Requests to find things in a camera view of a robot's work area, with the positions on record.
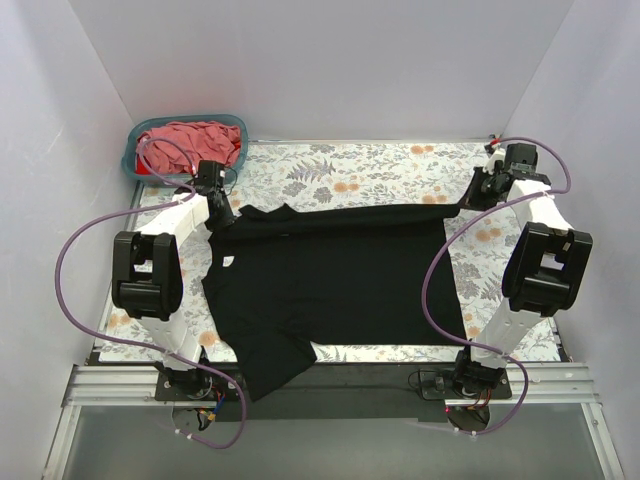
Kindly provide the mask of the black t-shirt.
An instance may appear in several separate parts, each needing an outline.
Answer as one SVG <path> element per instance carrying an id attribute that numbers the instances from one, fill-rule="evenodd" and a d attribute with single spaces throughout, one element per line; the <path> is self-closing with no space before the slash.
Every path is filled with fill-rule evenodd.
<path id="1" fill-rule="evenodd" d="M 451 345 L 465 333 L 441 253 L 451 204 L 241 209 L 210 236 L 202 285 L 259 400 L 316 362 L 313 345 Z"/>

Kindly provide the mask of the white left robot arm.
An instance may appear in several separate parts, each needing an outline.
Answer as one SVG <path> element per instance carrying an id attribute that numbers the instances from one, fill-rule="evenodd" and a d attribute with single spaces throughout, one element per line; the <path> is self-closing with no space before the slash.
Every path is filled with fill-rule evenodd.
<path id="1" fill-rule="evenodd" d="M 165 350 L 156 368 L 168 385 L 193 400 L 213 389 L 204 348 L 190 333 L 181 310 L 183 279 L 179 247 L 201 225 L 225 228 L 234 216 L 224 189 L 225 168 L 201 161 L 192 183 L 196 194 L 180 189 L 175 206 L 162 210 L 135 232 L 120 232 L 114 239 L 112 300 L 137 320 L 154 344 Z"/>

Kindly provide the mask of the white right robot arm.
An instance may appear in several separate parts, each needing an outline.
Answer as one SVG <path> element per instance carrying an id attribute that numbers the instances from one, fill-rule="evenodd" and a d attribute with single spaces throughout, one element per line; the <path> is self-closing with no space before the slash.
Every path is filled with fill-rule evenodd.
<path id="1" fill-rule="evenodd" d="M 521 234 L 504 271 L 499 307 L 456 357 L 453 387 L 469 398 L 505 382 L 506 355 L 542 320 L 573 306 L 593 247 L 591 235 L 560 213 L 549 178 L 537 170 L 532 141 L 503 146 L 494 139 L 485 149 L 489 159 L 475 168 L 460 205 L 479 212 L 506 205 Z"/>

